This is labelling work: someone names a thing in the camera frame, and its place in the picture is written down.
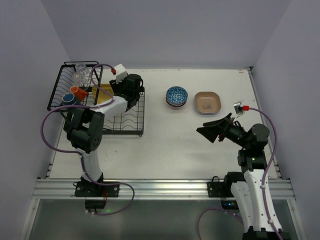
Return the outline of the purple plastic plate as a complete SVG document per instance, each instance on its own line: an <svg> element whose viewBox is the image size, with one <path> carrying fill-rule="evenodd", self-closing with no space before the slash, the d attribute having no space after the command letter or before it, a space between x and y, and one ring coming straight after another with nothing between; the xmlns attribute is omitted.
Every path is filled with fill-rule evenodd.
<svg viewBox="0 0 320 240"><path fill-rule="evenodd" d="M204 111L199 111L198 113L204 116L214 116L217 115L219 113L219 111L209 111L209 112L204 112Z"/></svg>

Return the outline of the brown plastic plate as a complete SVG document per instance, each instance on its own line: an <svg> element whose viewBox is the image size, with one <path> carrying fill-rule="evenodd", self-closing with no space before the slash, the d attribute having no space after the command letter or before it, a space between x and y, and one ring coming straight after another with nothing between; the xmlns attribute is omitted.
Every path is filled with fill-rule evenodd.
<svg viewBox="0 0 320 240"><path fill-rule="evenodd" d="M202 112L219 112L222 104L220 96L213 91L200 91L195 94L195 108Z"/></svg>

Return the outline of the yellow plastic plate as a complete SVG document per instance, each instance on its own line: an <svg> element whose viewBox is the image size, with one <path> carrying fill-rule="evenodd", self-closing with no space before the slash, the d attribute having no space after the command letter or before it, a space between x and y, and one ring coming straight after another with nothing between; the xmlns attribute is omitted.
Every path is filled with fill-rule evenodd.
<svg viewBox="0 0 320 240"><path fill-rule="evenodd" d="M113 89L110 84L101 84L100 88L105 92L107 92L108 94L106 94L101 90L98 90L97 87L93 86L91 92L96 101L96 104L101 104L105 101L108 101L111 99L111 96L114 95Z"/></svg>

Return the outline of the red-inside blue-outside bowl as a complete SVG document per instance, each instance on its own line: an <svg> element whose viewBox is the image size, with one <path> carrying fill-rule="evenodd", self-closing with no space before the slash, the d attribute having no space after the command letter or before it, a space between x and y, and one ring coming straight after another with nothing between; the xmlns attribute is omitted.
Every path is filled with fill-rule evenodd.
<svg viewBox="0 0 320 240"><path fill-rule="evenodd" d="M167 98L165 100L166 100L166 103L169 105L169 107L173 108L173 109L179 109L187 103L186 101L183 103L174 103L174 102L169 101Z"/></svg>

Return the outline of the blue triangle pattern bowl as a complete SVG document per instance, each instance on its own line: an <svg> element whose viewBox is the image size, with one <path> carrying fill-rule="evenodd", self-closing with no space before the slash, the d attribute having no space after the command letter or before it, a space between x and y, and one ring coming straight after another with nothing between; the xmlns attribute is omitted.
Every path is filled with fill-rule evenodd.
<svg viewBox="0 0 320 240"><path fill-rule="evenodd" d="M181 86L172 86L166 91L165 99L180 104L188 100L188 92Z"/></svg>

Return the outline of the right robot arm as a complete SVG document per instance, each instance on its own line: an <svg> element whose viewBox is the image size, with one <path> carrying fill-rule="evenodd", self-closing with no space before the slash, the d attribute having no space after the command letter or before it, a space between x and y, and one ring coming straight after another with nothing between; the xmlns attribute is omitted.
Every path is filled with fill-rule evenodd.
<svg viewBox="0 0 320 240"><path fill-rule="evenodd" d="M257 123L246 131L228 114L205 122L196 131L211 143L228 139L241 147L237 156L241 171L228 172L223 181L209 181L207 190L209 197L235 198L244 227L242 239L289 240L291 236L283 231L269 188L269 165L264 152L269 129Z"/></svg>

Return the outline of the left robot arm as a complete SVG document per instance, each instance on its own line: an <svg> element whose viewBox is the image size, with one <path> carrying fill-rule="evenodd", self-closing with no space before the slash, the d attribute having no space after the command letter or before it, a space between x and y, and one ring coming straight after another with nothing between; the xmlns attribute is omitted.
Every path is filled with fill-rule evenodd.
<svg viewBox="0 0 320 240"><path fill-rule="evenodd" d="M97 183L103 178L98 158L98 148L103 138L105 120L123 114L136 106L144 91L143 79L129 74L121 82L109 82L113 96L95 108L72 109L72 118L66 137L80 156L82 178Z"/></svg>

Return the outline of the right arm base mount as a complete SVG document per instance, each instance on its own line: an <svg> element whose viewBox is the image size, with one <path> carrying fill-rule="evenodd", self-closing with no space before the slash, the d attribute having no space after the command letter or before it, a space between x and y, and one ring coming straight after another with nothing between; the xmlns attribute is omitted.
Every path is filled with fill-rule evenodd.
<svg viewBox="0 0 320 240"><path fill-rule="evenodd" d="M230 200L234 198L231 192L231 178L228 175L224 176L223 180L220 180L218 176L214 176L211 181L206 183L207 194L209 198L219 198L220 205L224 210L239 210L237 201Z"/></svg>

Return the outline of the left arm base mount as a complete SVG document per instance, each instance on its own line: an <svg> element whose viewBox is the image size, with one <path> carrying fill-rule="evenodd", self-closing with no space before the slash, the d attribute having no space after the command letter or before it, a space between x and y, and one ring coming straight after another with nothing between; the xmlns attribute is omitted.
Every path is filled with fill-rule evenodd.
<svg viewBox="0 0 320 240"><path fill-rule="evenodd" d="M88 211L94 211L105 208L108 198L117 198L119 196L120 184L116 182L108 186L98 185L93 182L81 178L80 181L74 182L75 187L74 196L78 198L102 198L102 200L85 200L84 207Z"/></svg>

